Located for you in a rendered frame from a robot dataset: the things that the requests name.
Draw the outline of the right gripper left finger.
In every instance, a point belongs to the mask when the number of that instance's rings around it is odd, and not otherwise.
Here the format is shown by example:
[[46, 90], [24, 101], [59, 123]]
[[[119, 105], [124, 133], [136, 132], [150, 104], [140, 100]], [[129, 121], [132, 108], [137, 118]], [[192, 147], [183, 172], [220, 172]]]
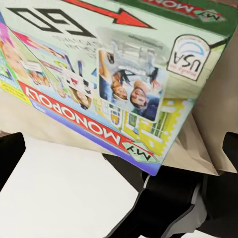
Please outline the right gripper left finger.
[[0, 191], [26, 151], [21, 132], [0, 137]]

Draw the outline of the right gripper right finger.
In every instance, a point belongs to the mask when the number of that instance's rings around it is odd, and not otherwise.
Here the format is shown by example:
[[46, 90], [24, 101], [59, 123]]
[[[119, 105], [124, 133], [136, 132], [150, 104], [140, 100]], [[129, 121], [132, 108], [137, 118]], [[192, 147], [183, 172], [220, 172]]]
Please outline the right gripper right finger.
[[238, 171], [238, 134], [227, 132], [223, 140], [222, 150]]

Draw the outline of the board game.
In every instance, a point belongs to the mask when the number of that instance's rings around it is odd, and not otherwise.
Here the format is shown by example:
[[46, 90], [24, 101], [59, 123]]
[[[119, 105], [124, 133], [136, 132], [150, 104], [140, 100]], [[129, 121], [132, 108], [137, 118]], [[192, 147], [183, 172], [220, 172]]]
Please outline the board game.
[[155, 176], [237, 26], [211, 0], [0, 0], [0, 89]]

